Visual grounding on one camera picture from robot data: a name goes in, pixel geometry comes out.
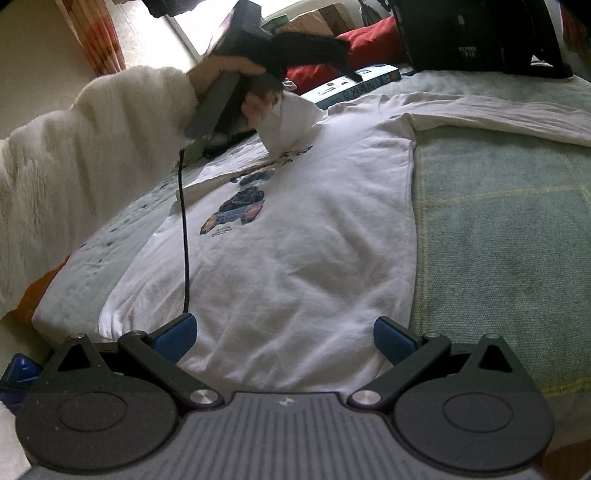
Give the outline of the person's left hand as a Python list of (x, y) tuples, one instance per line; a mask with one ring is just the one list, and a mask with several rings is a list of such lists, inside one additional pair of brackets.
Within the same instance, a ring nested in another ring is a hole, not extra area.
[(192, 140), (222, 141), (252, 130), (283, 95), (283, 82), (243, 57), (211, 56), (186, 73), (197, 110), (185, 128)]

